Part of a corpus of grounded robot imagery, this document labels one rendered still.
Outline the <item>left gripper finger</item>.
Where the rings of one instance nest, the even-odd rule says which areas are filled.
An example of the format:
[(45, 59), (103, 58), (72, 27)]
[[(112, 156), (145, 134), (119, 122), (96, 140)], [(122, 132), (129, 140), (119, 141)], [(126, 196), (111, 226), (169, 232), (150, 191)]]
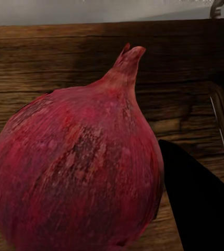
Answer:
[(184, 251), (224, 251), (224, 182), (178, 144), (158, 143)]

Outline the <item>cutting board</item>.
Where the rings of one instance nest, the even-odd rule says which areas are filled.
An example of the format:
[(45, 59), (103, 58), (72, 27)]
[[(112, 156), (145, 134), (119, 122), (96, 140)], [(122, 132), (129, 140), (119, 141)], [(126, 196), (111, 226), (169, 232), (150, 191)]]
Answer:
[[(45, 92), (87, 86), (124, 46), (139, 60), (137, 104), (157, 137), (178, 144), (224, 182), (224, 145), (207, 88), (224, 89), (224, 19), (0, 26), (0, 133)], [(184, 251), (164, 184), (155, 220), (125, 251)], [(0, 251), (16, 251), (0, 230)]]

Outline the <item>vidalia onion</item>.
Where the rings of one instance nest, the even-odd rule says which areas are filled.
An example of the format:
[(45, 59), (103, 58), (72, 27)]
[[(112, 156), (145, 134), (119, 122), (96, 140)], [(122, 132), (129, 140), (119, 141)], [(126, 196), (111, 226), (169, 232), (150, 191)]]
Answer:
[(16, 251), (125, 251), (158, 214), (164, 161), (135, 94), (141, 46), (57, 89), (0, 133), (0, 230)]

